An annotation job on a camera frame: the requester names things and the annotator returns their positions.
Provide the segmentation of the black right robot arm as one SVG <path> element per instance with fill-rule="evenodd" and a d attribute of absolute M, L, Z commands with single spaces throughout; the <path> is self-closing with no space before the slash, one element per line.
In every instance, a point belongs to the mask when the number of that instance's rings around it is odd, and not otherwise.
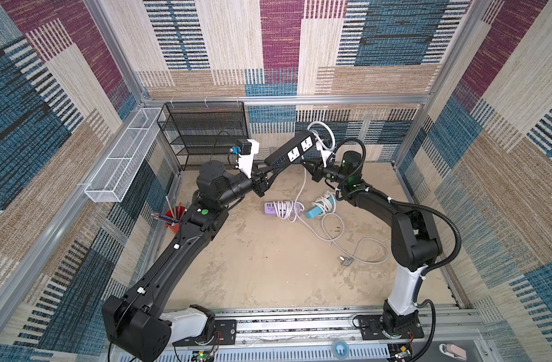
<path fill-rule="evenodd" d="M 348 151 L 340 165 L 324 167 L 316 159 L 301 164 L 314 181 L 335 182 L 344 201 L 371 213 L 391 228 L 390 253 L 397 263 L 394 286 L 381 316 L 373 320 L 359 318 L 363 338 L 399 339 L 410 333 L 424 336 L 418 312 L 419 291 L 425 278 L 422 273 L 435 264 L 443 251 L 434 217 L 428 211 L 394 205 L 391 198 L 363 180 L 360 161 L 360 153 Z"/>

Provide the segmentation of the black power strip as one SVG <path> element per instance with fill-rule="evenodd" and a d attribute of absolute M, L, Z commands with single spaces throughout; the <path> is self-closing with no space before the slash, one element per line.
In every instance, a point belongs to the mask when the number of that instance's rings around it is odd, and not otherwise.
<path fill-rule="evenodd" d="M 265 159 L 265 164 L 271 167 L 287 167 L 301 158 L 306 152 L 315 146 L 315 134 L 309 130 L 303 130 L 287 141 L 283 146 Z"/>

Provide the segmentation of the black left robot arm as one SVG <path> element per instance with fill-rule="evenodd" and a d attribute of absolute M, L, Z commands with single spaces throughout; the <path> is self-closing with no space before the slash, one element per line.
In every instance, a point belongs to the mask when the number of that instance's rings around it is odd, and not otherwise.
<path fill-rule="evenodd" d="M 214 340 L 215 315 L 209 309 L 192 305 L 165 316 L 164 308 L 188 267 L 219 233 L 230 209 L 249 192 L 263 196 L 289 165 L 283 161 L 265 167 L 254 166 L 250 175 L 230 173 L 217 160 L 200 167 L 197 190 L 172 242 L 122 297 L 108 297 L 102 306 L 111 345 L 138 360 L 155 361 L 171 342 Z"/>

